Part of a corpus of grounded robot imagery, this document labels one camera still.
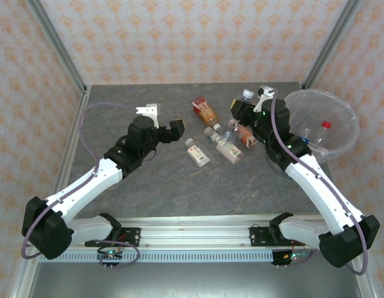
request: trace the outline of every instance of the red bottle cap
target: red bottle cap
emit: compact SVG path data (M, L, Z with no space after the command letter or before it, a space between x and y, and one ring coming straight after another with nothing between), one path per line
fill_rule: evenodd
M332 126L332 124L329 123L329 122L324 121L324 122L321 124L321 126L325 127L326 129L330 129L331 126Z

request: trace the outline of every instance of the gray tabletop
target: gray tabletop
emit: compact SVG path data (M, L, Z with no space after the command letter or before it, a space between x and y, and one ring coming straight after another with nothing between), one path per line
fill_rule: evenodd
M131 107L161 104L159 122L184 119L185 133L171 144L159 144L156 157L122 182L104 191L85 207L78 217L93 217L108 212L114 217L157 217L188 215L273 214L317 212L303 191L289 178L277 176L269 167L263 145L244 152L232 165L216 151L204 135L204 124L194 114L191 102L204 96L220 116L222 124L230 118L230 105L243 89L257 91L268 84L279 90L283 99L299 90L298 83L225 83L93 86L88 104L116 102ZM127 133L133 112L98 107L84 119L83 135L102 156L119 137ZM215 158L215 168L199 168L186 153L185 140L199 141ZM69 182L93 166L93 160L78 143Z

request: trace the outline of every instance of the bottle with red cap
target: bottle with red cap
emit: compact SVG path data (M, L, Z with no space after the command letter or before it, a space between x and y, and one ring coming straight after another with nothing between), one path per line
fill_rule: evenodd
M325 141L327 139L328 130L331 128L331 126L331 123L324 121L310 141L310 144L323 146L323 140Z

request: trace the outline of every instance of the plastic bottle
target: plastic bottle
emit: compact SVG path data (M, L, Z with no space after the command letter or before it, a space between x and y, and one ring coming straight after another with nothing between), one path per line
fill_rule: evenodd
M204 134L210 137L212 142L217 143L217 150L232 164L237 163L240 158L243 157L243 152L232 143L222 140L219 134L217 134L211 127L207 127L204 130Z
M305 128L299 133L299 137L308 144L313 134L313 127L311 125L304 126Z
M234 143L237 140L238 133L236 131L238 124L236 119L231 119L229 123L224 127L221 134L222 139L225 141Z
M221 129L219 117L213 111L204 97L198 97L193 101L193 111L204 121L208 127L218 131Z
M254 137L252 132L247 127L239 124L237 125L236 131L238 133L238 139L241 140L241 142L247 148L252 148L253 146L259 143L258 140Z
M331 126L332 126L331 123L324 121L321 124L321 127L314 134L312 140L310 140L309 144L312 144L315 146L322 146L323 140L326 139L326 136L328 134L328 130L331 128Z
M199 167L205 165L210 161L208 156L203 152L198 143L196 143L192 138L188 138L185 141L185 146L187 147L187 154L193 159L193 161Z
M254 93L252 91L248 89L244 89L243 94L239 96L239 99L250 103L253 97L254 97Z

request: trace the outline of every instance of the gray work surface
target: gray work surface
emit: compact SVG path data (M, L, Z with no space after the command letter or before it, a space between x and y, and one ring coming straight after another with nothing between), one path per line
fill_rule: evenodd
M287 270L270 263L40 263L30 298L359 298L350 271L316 253Z
M225 125L231 119L230 105L244 89L256 92L268 84L279 90L279 99L300 89L298 83L223 83L93 86L88 105L116 102L130 107L161 104L161 125L182 118L184 136L170 144L159 144L157 155L120 183L104 191L78 217L108 212L114 217L157 217L229 214L276 214L317 212L316 207L291 179L277 176L269 167L264 146L244 152L235 165L220 155L203 133L205 125L192 109L192 101L204 96ZM132 111L98 107L84 118L83 135L102 156L127 134L135 118ZM217 161L199 168L187 155L185 140L201 142ZM94 162L78 143L69 182L89 171Z

